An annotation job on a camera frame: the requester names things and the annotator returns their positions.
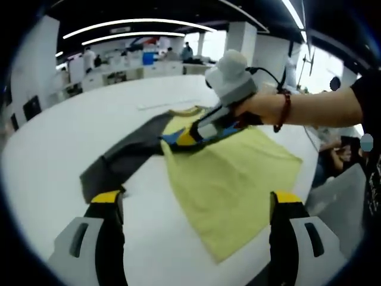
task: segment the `human hand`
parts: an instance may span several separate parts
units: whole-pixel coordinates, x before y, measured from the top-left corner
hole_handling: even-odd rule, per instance
[[[264,124],[275,125],[279,121],[284,103],[285,99],[282,95],[279,96],[275,92],[259,91],[239,105],[235,109],[235,115],[239,116],[244,112],[250,112],[260,116]]]
[[[342,155],[342,160],[345,162],[349,162],[351,160],[352,151],[350,146],[345,146],[344,152]]]

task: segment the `window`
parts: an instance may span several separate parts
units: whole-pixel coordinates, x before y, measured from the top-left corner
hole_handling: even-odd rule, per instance
[[[296,67],[296,80],[299,81],[301,88],[308,88],[311,93],[319,93],[322,91],[330,91],[329,83],[333,77],[342,77],[344,64],[343,62],[329,54],[328,52],[312,47],[311,56],[314,57],[314,65],[311,70],[311,59],[308,56],[307,45],[301,47],[301,53],[299,56],[298,64]],[[303,68],[303,58],[306,57],[307,61]]]
[[[189,46],[193,50],[193,55],[197,54],[198,51],[198,40],[200,38],[200,33],[191,33],[191,34],[186,34],[184,38],[184,44],[186,42],[189,42]]]
[[[226,31],[206,32],[201,54],[218,61],[224,55]]]

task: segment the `yellow towel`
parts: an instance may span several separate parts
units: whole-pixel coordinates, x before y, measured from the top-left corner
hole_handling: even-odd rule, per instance
[[[175,117],[163,134],[199,117]],[[162,148],[174,194],[216,262],[268,225],[270,192],[292,190],[302,163],[255,127],[193,154]]]

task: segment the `round table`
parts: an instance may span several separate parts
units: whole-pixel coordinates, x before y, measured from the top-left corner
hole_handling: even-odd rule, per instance
[[[79,175],[107,149],[169,108],[218,101],[203,76],[119,83],[55,105],[25,124],[2,156],[5,192],[15,222],[31,249],[46,261],[54,239],[88,205]],[[294,193],[307,199],[317,151],[301,126],[271,139],[303,159]],[[318,138],[310,137],[319,145]],[[124,270],[129,285],[244,286],[270,261],[266,227],[234,255],[216,264],[192,229],[170,188],[163,157],[151,157],[125,184]]]

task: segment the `ceiling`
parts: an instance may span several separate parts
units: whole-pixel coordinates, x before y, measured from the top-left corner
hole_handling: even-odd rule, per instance
[[[305,11],[305,24],[313,45],[324,48],[345,61],[353,70],[361,66],[379,66],[377,41],[381,30],[375,27],[379,17],[366,1],[290,0],[299,15]],[[300,32],[281,0],[229,0],[253,16],[280,38],[301,42]],[[220,0],[106,0],[99,4],[81,0],[55,0],[47,14],[61,22],[58,51],[65,54],[82,49],[81,43],[110,35],[110,29],[131,27],[131,32],[200,32],[196,28],[164,23],[133,23],[108,26],[87,31],[66,40],[62,37],[75,30],[106,21],[129,18],[166,18],[203,24],[215,29],[228,29],[230,21],[248,21],[263,29],[250,18]]]

